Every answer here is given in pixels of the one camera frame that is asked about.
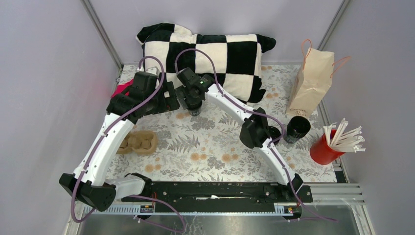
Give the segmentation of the black printed coffee cup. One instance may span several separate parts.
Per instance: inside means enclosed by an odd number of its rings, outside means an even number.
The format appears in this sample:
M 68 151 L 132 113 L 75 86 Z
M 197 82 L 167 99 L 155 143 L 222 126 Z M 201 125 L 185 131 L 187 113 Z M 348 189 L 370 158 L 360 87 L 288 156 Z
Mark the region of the black printed coffee cup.
M 194 109 L 194 110 L 189 109 L 188 112 L 190 113 L 191 116 L 196 117 L 201 113 L 201 109 Z

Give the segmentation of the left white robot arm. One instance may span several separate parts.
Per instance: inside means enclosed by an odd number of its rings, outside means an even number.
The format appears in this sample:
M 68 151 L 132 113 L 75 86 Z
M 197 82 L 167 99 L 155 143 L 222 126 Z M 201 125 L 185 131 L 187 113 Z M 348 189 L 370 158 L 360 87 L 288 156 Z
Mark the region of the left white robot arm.
M 152 189 L 138 173 L 108 180 L 106 174 L 122 142 L 137 121 L 147 115 L 177 110 L 179 103 L 172 82 L 164 72 L 136 72 L 132 83 L 110 99 L 102 127 L 86 156 L 73 171 L 64 173 L 59 184 L 71 196 L 71 208 L 80 201 L 105 211 L 114 200 L 134 195 L 140 201 L 151 197 Z

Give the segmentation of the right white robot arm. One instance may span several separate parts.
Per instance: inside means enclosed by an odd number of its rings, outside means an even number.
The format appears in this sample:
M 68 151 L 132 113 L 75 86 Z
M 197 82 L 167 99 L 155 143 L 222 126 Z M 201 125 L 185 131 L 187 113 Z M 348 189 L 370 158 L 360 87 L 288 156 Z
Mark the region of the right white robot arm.
M 268 119 L 262 108 L 254 109 L 226 92 L 211 76 L 200 77 L 190 68 L 178 73 L 182 82 L 176 90 L 177 98 L 186 108 L 193 103 L 207 101 L 230 115 L 241 126 L 239 138 L 250 149 L 257 151 L 272 170 L 281 187 L 281 197 L 288 202 L 300 195 L 303 180 L 285 162 L 272 139 Z

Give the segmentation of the brown cardboard cup carrier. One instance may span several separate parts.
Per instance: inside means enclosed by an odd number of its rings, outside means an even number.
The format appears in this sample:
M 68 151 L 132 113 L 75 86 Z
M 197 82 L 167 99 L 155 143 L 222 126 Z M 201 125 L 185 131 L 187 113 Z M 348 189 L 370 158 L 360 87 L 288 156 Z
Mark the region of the brown cardboard cup carrier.
M 130 132 L 121 142 L 117 154 L 135 152 L 138 155 L 153 154 L 158 145 L 158 137 L 153 131 Z

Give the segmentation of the pink cloth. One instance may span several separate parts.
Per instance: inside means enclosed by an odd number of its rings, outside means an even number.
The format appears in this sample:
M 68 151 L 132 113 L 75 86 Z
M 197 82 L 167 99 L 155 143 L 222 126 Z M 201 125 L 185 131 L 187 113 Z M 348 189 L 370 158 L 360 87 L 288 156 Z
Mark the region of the pink cloth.
M 118 84 L 115 91 L 114 91 L 114 93 L 111 95 L 111 98 L 113 98 L 117 94 L 122 93 L 126 88 L 128 88 L 132 84 L 133 84 L 133 80 L 130 80 L 129 82 L 126 82 L 124 84 Z

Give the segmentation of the black white checkered pillow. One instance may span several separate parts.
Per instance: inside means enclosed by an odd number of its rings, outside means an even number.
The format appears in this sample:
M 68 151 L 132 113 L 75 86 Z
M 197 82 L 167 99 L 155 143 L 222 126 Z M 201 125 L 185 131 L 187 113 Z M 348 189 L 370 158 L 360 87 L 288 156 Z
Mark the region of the black white checkered pillow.
M 203 35 L 173 23 L 159 23 L 141 29 L 136 40 L 143 49 L 146 69 L 164 68 L 165 78 L 175 88 L 182 85 L 176 72 L 190 68 L 199 76 L 209 75 L 235 98 L 258 103 L 262 89 L 262 55 L 277 41 L 260 34 Z

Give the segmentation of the floral table mat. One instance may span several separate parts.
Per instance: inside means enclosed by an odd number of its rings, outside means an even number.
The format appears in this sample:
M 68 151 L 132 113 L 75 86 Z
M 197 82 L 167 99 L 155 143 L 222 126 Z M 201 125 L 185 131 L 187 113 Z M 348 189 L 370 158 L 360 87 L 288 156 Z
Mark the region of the floral table mat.
M 261 69 L 266 93 L 259 103 L 250 106 L 263 108 L 286 125 L 292 118 L 285 114 L 288 93 L 299 65 L 268 65 Z M 304 182 L 336 183 L 333 165 L 317 164 L 309 155 L 310 147 L 323 133 L 317 110 L 309 120 L 311 130 L 304 138 L 294 144 L 282 139 L 277 150 Z M 153 181 L 275 182 L 262 157 L 240 142 L 238 123 L 211 103 L 204 102 L 201 113 L 195 117 L 182 108 L 143 117 L 132 130 L 137 131 L 153 131 L 157 135 L 155 153 L 117 154 L 107 179 L 140 173 Z

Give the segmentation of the stack of black cups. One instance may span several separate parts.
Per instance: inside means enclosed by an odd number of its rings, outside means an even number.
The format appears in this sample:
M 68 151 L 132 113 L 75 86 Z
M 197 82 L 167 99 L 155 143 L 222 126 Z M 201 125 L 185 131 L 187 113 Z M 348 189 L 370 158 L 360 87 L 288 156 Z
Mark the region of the stack of black cups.
M 295 116 L 287 124 L 284 140 L 287 143 L 295 143 L 305 137 L 310 129 L 311 124 L 307 118 Z

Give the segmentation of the brown paper bag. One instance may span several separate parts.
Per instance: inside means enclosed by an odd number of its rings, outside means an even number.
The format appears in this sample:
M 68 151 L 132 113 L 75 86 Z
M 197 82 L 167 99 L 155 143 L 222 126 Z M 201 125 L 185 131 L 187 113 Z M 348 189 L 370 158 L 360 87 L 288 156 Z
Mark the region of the brown paper bag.
M 337 61 L 334 53 L 314 49 L 306 39 L 301 44 L 302 65 L 293 82 L 286 114 L 309 118 L 332 85 L 332 78 L 351 57 Z

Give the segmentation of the red cup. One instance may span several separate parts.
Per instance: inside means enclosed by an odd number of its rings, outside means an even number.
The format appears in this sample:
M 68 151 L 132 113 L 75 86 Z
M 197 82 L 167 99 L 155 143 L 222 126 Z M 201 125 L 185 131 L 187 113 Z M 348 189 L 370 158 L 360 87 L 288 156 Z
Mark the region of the red cup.
M 328 165 L 344 154 L 344 152 L 333 150 L 327 144 L 325 134 L 311 146 L 309 153 L 311 158 L 320 165 Z

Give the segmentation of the white wrapped straws bundle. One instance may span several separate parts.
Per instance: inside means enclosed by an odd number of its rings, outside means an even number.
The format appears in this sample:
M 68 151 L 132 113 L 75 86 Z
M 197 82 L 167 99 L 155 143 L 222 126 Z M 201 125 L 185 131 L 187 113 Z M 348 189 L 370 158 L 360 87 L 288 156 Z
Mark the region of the white wrapped straws bundle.
M 337 123 L 323 126 L 324 143 L 327 144 L 332 150 L 338 152 L 365 152 L 362 143 L 365 142 L 365 138 L 362 136 L 362 126 L 346 132 L 348 127 L 348 121 L 342 119 Z

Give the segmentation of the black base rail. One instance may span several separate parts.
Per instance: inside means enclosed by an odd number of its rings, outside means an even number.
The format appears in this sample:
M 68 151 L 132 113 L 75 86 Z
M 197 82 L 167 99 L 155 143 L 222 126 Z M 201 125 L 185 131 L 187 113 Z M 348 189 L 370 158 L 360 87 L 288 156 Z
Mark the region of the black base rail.
M 145 177 L 142 196 L 156 198 L 155 212 L 170 212 L 166 203 L 185 212 L 274 212 L 275 203 L 311 203 L 311 189 L 294 179 L 294 188 L 265 182 L 174 182 L 151 181 Z

